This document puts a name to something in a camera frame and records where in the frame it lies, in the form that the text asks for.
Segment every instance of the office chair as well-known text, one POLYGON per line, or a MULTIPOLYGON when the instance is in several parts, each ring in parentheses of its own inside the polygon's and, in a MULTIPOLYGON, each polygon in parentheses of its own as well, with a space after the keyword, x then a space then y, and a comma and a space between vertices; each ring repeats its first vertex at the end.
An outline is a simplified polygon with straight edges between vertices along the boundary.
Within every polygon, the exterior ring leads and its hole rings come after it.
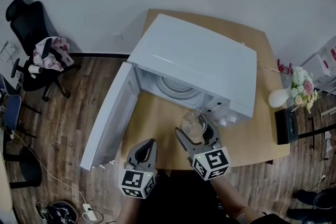
MULTIPOLYGON (((23 73, 22 87, 25 91, 35 91, 45 87, 42 100, 46 102, 49 101, 46 95, 53 82, 62 95, 69 98, 70 93, 63 90, 58 81, 58 76, 73 68, 79 70, 80 65, 74 64, 69 67, 64 67, 62 72, 43 68, 42 73, 34 74, 36 76, 35 78, 33 78, 28 71, 28 67, 34 64, 33 52, 35 45, 43 39, 50 37, 45 25, 42 3, 35 1, 31 4, 26 4, 24 0, 14 0, 6 10, 6 20, 10 22, 12 31, 19 39, 26 55, 29 56, 29 59, 25 62, 23 67, 18 65, 19 59, 16 60, 12 70, 12 78, 15 76, 16 71, 21 71, 23 73)), ((55 58, 60 61, 60 54, 52 49, 51 44, 45 46, 43 56, 47 56, 49 53, 52 53, 55 58)))
POLYGON ((20 150, 19 155, 7 154, 4 152, 4 160, 7 162, 19 162, 21 173, 26 181, 23 182, 9 182, 9 187, 13 188, 27 188, 38 187, 42 182, 42 170, 40 163, 32 153, 30 148, 24 146, 20 150))
POLYGON ((11 84, 0 75, 0 89, 5 90, 7 94, 7 103, 6 110, 3 115, 3 121, 5 126, 12 131, 19 131, 20 133, 24 133, 27 136, 34 137, 30 132, 28 132, 22 124, 18 124, 18 118, 21 110, 21 105, 26 108, 34 111, 37 114, 42 114, 40 111, 28 106, 25 102, 22 101, 21 96, 17 93, 17 91, 12 87, 11 84))

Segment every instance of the blue chair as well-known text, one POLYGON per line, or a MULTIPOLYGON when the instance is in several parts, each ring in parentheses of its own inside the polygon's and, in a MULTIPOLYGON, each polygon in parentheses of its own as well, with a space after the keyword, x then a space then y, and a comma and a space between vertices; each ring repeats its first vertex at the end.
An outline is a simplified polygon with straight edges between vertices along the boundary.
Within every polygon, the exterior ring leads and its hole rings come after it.
POLYGON ((31 135, 26 129, 24 129, 22 125, 18 124, 21 105, 34 111, 35 113, 42 113, 22 102, 21 96, 2 75, 0 75, 0 89, 5 90, 5 93, 8 96, 6 110, 3 116, 5 126, 12 131, 17 130, 25 135, 36 138, 36 136, 31 135))

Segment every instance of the wall socket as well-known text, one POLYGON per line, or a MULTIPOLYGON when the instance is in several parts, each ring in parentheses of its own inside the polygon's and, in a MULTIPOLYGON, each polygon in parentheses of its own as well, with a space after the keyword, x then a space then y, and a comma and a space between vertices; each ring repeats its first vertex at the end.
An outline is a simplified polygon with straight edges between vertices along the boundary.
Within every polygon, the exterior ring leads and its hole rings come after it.
POLYGON ((3 62, 7 62, 14 54, 15 50, 16 49, 14 45, 9 43, 8 41, 6 41, 5 45, 2 45, 2 43, 0 43, 0 60, 3 62))
POLYGON ((112 35, 114 37, 114 41, 124 41, 122 33, 112 33, 112 35))

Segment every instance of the pink cloth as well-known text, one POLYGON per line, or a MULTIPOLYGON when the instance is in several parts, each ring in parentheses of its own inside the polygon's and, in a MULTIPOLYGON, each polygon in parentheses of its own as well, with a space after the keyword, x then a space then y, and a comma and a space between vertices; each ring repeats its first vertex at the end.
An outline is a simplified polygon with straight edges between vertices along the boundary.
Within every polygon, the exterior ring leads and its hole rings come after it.
POLYGON ((42 59, 44 45, 46 43, 46 40, 49 38, 52 38, 53 44, 51 45, 51 47, 55 49, 59 54, 61 54, 62 62, 64 62, 66 66, 71 66, 74 63, 69 55, 69 42, 65 37, 47 37, 35 45, 33 53, 34 64, 46 69, 63 71, 62 65, 56 60, 53 54, 49 53, 46 58, 42 59))

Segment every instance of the microwave control knob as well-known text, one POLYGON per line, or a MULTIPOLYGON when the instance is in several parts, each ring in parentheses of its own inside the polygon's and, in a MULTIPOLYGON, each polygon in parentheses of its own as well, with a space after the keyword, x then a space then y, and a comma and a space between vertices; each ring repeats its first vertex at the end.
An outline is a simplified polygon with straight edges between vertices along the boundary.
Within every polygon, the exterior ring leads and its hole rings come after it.
POLYGON ((232 123, 236 123, 237 118, 235 116, 228 116, 227 120, 230 121, 230 122, 232 122, 232 123))
POLYGON ((218 124, 222 127, 225 127, 226 126, 226 119, 225 118, 221 118, 218 120, 218 124))

